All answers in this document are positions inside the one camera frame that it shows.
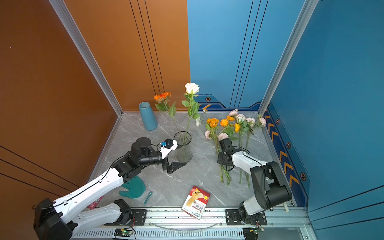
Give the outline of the white ranunculus flower stem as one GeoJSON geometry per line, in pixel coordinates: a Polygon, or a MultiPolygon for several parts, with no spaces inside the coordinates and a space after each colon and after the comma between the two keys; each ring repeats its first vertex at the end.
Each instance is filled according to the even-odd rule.
{"type": "Polygon", "coordinates": [[[199,127],[201,125],[201,118],[196,119],[196,126],[199,127]]]}

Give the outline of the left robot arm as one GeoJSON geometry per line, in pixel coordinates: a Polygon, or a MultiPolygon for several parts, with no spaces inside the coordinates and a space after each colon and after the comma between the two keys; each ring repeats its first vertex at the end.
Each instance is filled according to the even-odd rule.
{"type": "Polygon", "coordinates": [[[139,138],[131,150],[114,161],[100,176],[79,189],[54,201],[45,199],[35,209],[33,228],[40,240],[69,240],[79,233],[98,226],[116,223],[125,225],[132,218],[132,210],[124,200],[93,210],[86,208],[104,196],[127,183],[150,165],[161,165],[171,174],[185,166],[184,163],[169,163],[168,154],[179,149],[178,142],[166,139],[159,146],[153,146],[149,138],[139,138]]]}

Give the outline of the cream white rose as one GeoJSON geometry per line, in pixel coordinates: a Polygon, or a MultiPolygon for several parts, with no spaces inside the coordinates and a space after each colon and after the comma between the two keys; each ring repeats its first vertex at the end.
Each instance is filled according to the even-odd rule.
{"type": "Polygon", "coordinates": [[[186,132],[188,132],[191,120],[196,120],[200,117],[198,113],[199,103],[195,100],[195,97],[198,96],[198,92],[200,91],[200,87],[195,83],[186,83],[185,89],[186,93],[184,94],[184,97],[186,100],[182,101],[182,105],[188,110],[189,118],[186,127],[186,132]]]}

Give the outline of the clear glass vase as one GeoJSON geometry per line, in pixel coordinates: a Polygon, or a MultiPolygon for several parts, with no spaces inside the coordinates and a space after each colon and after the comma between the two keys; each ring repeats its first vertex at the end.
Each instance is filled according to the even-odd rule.
{"type": "Polygon", "coordinates": [[[181,163],[188,163],[192,160],[193,154],[190,148],[192,136],[186,131],[177,132],[174,135],[174,140],[177,141],[178,147],[176,149],[177,160],[181,163]]]}

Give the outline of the pink peony flower stem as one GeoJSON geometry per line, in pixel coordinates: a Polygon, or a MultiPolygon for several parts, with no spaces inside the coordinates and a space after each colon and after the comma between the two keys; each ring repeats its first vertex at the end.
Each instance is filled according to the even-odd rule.
{"type": "MultiPolygon", "coordinates": [[[[208,140],[212,140],[214,142],[214,146],[216,149],[216,155],[219,156],[219,153],[222,153],[221,147],[220,147],[220,141],[224,139],[228,139],[229,136],[227,133],[220,132],[217,134],[216,130],[206,130],[204,132],[204,136],[208,140]]],[[[231,183],[231,177],[229,171],[226,170],[226,167],[222,164],[219,164],[220,166],[220,182],[224,183],[224,178],[227,178],[227,185],[229,186],[231,183]]]]}

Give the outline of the orange gerbera flower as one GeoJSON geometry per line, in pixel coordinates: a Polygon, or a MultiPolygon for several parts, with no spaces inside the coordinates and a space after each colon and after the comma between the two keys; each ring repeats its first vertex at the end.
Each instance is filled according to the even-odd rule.
{"type": "Polygon", "coordinates": [[[155,106],[157,110],[160,112],[167,112],[171,120],[173,121],[177,131],[179,131],[179,127],[176,123],[176,103],[169,105],[169,100],[171,97],[171,93],[164,92],[159,95],[155,95],[153,99],[156,101],[155,106]]]}

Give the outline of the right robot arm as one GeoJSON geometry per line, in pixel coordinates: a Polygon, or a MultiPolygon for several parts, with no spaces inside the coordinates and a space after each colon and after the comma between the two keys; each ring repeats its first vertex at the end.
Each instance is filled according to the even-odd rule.
{"type": "Polygon", "coordinates": [[[292,200],[292,190],[280,164],[258,160],[247,150],[233,146],[230,139],[223,139],[219,144],[218,163],[231,169],[240,168],[252,179],[254,195],[240,203],[240,221],[250,225],[261,212],[292,200]]]}

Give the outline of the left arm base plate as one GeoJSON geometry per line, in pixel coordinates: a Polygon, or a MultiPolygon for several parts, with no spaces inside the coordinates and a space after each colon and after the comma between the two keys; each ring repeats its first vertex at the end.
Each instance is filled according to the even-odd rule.
{"type": "Polygon", "coordinates": [[[117,221],[107,223],[105,226],[144,226],[147,217],[147,210],[136,209],[122,213],[117,221]]]}

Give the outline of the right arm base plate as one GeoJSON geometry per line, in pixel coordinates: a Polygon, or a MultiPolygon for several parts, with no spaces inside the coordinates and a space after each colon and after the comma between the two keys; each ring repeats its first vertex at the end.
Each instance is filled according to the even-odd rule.
{"type": "Polygon", "coordinates": [[[226,209],[225,214],[226,214],[226,221],[228,226],[236,226],[236,225],[266,226],[268,224],[265,212],[260,212],[254,215],[248,215],[245,210],[226,209]]]}

